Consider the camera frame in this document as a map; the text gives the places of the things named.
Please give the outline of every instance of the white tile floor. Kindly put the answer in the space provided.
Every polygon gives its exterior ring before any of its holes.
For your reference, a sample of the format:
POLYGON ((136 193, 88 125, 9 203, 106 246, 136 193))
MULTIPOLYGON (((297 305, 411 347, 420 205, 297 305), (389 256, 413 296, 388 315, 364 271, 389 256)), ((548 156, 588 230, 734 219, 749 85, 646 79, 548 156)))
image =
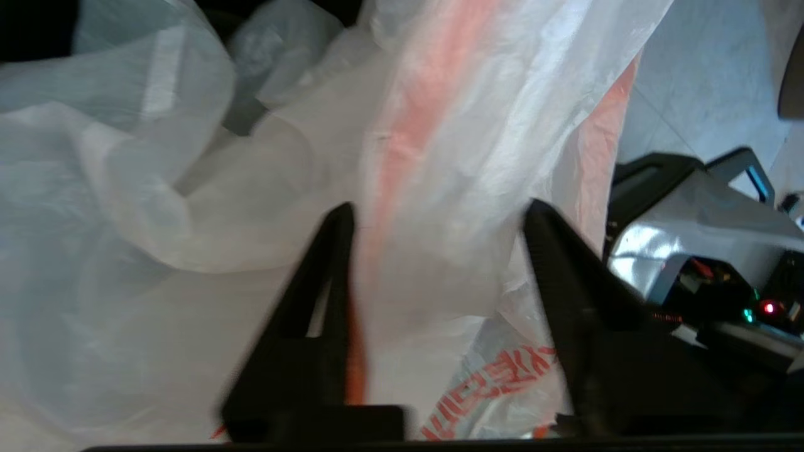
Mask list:
MULTIPOLYGON (((645 46, 617 160, 665 151, 707 162, 751 146, 779 195, 804 189, 804 123, 791 133, 776 114, 802 23, 800 0, 675 0, 645 46)), ((753 191, 747 178, 735 185, 753 191)))

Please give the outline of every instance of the floor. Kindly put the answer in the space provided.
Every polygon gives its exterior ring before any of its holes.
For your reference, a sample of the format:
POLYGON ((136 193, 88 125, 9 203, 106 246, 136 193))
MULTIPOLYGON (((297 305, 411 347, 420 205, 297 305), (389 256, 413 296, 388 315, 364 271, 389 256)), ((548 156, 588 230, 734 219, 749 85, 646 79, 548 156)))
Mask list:
MULTIPOLYGON (((804 190, 804 123, 776 113, 803 23, 798 0, 675 0, 642 54, 617 160, 751 146, 779 199, 804 190)), ((747 177, 732 185, 755 195, 747 177)))

